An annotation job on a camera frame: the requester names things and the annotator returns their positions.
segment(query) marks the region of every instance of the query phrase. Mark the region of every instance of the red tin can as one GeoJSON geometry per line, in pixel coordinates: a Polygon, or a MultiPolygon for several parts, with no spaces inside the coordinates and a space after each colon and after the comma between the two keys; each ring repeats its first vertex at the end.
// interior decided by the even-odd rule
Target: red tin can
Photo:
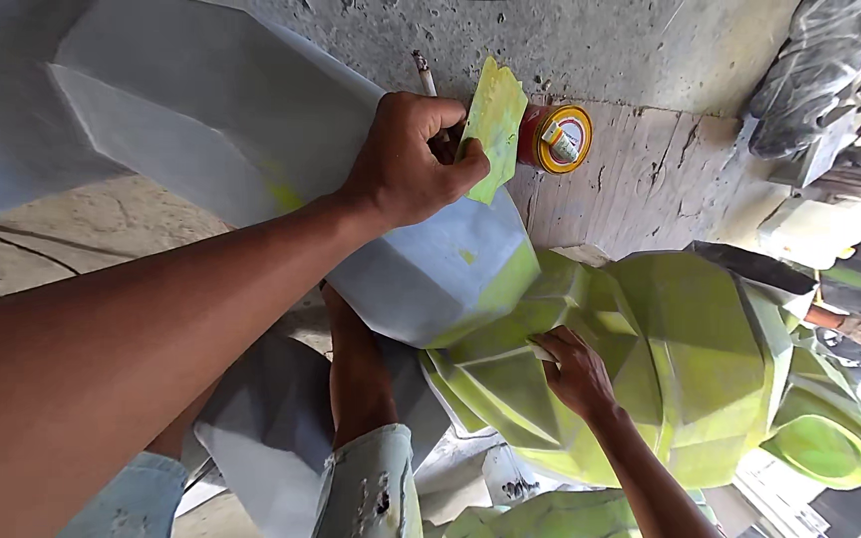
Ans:
{"type": "Polygon", "coordinates": [[[563,174],[573,171],[586,159],[593,141],[593,123],[590,115],[581,106],[558,104],[541,106],[528,104],[520,121],[520,136],[517,142],[517,162],[532,165],[537,169],[563,174]],[[577,148],[576,161],[561,158],[544,140],[544,133],[556,124],[563,135],[577,148]]]}

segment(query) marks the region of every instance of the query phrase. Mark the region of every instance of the wooden plank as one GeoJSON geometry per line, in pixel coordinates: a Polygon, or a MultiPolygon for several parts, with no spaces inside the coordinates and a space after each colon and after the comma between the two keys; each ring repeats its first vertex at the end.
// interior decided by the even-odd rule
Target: wooden plank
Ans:
{"type": "Polygon", "coordinates": [[[520,164],[517,165],[514,177],[506,183],[507,192],[514,200],[514,205],[520,212],[520,219],[523,220],[523,227],[528,233],[530,232],[530,213],[537,201],[537,185],[537,171],[532,166],[520,164]]]}
{"type": "Polygon", "coordinates": [[[582,245],[586,237],[587,218],[599,194],[598,182],[601,173],[615,147],[613,132],[623,106],[591,103],[586,112],[593,122],[593,141],[590,152],[583,164],[564,176],[568,190],[563,199],[557,202],[547,242],[553,246],[568,247],[582,245]]]}
{"type": "Polygon", "coordinates": [[[703,238],[736,191],[738,120],[582,103],[594,123],[586,161],[563,176],[518,166],[508,183],[534,246],[592,244],[615,260],[703,238]]]}
{"type": "Polygon", "coordinates": [[[616,179],[613,198],[604,201],[609,211],[605,219],[595,222],[596,239],[592,241],[616,260],[633,252],[633,243],[655,228],[652,215],[644,213],[643,207],[662,185],[657,185],[657,177],[665,167],[680,117],[678,112],[654,108],[637,114],[638,123],[626,148],[627,164],[616,179]]]}

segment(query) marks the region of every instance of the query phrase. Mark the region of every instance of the workshop floor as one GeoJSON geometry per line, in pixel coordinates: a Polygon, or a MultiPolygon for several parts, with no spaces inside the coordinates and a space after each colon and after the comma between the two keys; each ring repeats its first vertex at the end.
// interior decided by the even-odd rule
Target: workshop floor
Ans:
{"type": "MultiPolygon", "coordinates": [[[[724,118],[738,116],[783,43],[795,8],[795,2],[780,0],[254,4],[261,17],[308,36],[389,90],[419,89],[410,52],[420,49],[440,94],[469,100],[482,58],[492,54],[510,65],[531,95],[724,118]]],[[[746,155],[735,164],[733,202],[702,234],[751,244],[756,225],[786,192],[764,182],[768,165],[746,155]]],[[[74,189],[0,214],[0,296],[227,230],[213,215],[139,176],[74,189]]],[[[309,296],[297,307],[284,330],[329,350],[319,299],[309,296]]],[[[221,496],[183,516],[175,536],[257,535],[242,517],[233,496],[221,496]]]]}

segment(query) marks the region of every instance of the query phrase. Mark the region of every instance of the stain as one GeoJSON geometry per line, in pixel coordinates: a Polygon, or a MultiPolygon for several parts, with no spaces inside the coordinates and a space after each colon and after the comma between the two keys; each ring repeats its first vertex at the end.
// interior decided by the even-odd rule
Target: stain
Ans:
{"type": "Polygon", "coordinates": [[[110,538],[144,538],[147,533],[148,516],[139,518],[122,508],[115,510],[108,534],[110,538]]]}
{"type": "Polygon", "coordinates": [[[516,482],[508,482],[500,486],[500,489],[507,494],[511,501],[520,499],[530,491],[540,488],[541,483],[527,483],[527,481],[518,479],[516,482]]]}
{"type": "Polygon", "coordinates": [[[460,249],[458,252],[460,253],[460,257],[463,258],[464,262],[468,265],[472,264],[477,259],[477,256],[467,249],[460,249]]]}
{"type": "Polygon", "coordinates": [[[278,204],[281,214],[291,213],[304,206],[304,200],[297,191],[284,181],[287,176],[280,165],[265,162],[260,167],[264,186],[278,204]]]}

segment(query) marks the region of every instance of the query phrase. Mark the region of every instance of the yellow paint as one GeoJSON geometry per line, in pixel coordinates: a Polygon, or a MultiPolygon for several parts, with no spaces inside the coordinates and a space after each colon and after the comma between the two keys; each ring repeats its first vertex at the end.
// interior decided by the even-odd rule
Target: yellow paint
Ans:
{"type": "Polygon", "coordinates": [[[304,206],[305,201],[293,187],[285,181],[287,175],[280,164],[271,161],[261,163],[261,177],[264,186],[278,203],[278,213],[288,214],[304,206]]]}
{"type": "Polygon", "coordinates": [[[467,249],[460,249],[459,252],[460,257],[463,258],[464,262],[466,262],[468,265],[470,265],[471,263],[473,263],[474,260],[477,259],[477,256],[474,256],[473,252],[467,249]]]}

